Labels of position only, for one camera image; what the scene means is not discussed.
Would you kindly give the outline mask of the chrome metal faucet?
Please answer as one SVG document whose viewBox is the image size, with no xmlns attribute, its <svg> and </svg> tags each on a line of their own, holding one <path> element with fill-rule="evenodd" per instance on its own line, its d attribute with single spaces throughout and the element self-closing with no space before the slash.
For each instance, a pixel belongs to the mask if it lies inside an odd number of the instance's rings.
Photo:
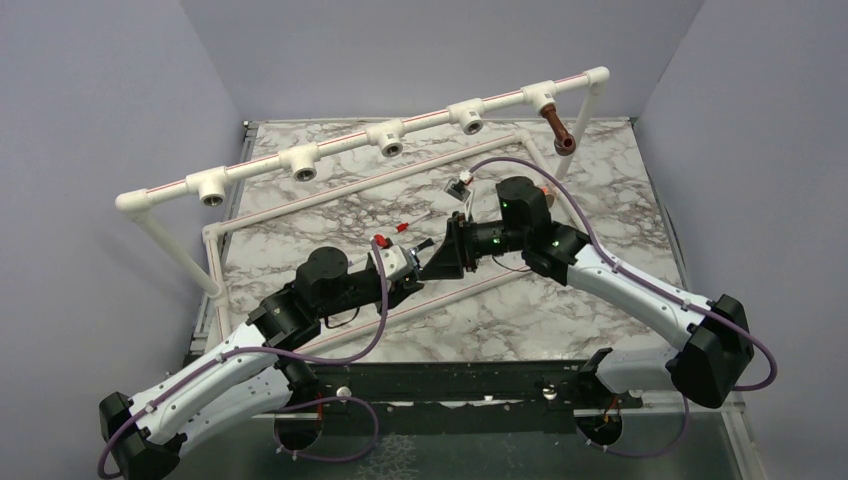
<svg viewBox="0 0 848 480">
<path fill-rule="evenodd" d="M 415 268 L 419 268 L 420 265 L 421 265 L 421 260 L 419 258 L 419 254 L 423 250 L 426 250 L 430 247 L 433 247 L 434 245 L 435 245 L 435 242 L 433 241 L 433 239 L 428 238 L 428 239 L 422 241 L 421 243 L 419 243 L 418 245 L 415 245 L 414 247 L 411 247 L 407 250 L 407 256 L 409 257 L 411 263 L 413 264 L 413 266 Z"/>
</svg>

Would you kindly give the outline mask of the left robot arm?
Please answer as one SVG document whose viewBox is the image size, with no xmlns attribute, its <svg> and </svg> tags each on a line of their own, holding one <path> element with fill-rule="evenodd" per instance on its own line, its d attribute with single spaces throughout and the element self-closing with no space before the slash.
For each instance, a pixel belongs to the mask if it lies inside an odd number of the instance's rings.
<svg viewBox="0 0 848 480">
<path fill-rule="evenodd" d="M 388 313 L 420 291 L 418 248 L 372 241 L 365 266 L 350 271 L 335 247 L 313 250 L 293 281 L 266 297 L 220 344 L 159 384 L 99 406 L 106 442 L 101 479 L 163 479 L 183 452 L 211 435 L 274 407 L 298 411 L 319 404 L 311 365 L 349 365 L 379 343 Z M 374 305 L 377 332 L 360 352 L 341 358 L 303 354 L 323 321 Z"/>
</svg>

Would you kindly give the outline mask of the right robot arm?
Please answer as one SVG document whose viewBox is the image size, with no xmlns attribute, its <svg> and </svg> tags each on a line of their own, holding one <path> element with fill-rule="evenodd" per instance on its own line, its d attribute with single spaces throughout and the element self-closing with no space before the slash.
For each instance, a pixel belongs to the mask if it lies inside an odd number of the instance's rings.
<svg viewBox="0 0 848 480">
<path fill-rule="evenodd" d="M 498 221 L 477 223 L 455 212 L 442 245 L 420 274 L 424 281 L 461 279 L 480 259 L 520 253 L 529 269 L 592 294 L 659 334 L 665 348 L 602 349 L 582 368 L 579 398 L 600 407 L 635 390 L 678 391 L 707 408 L 720 407 L 753 358 L 741 303 L 723 295 L 712 301 L 617 262 L 580 230 L 552 219 L 541 188 L 523 176 L 499 182 Z"/>
</svg>

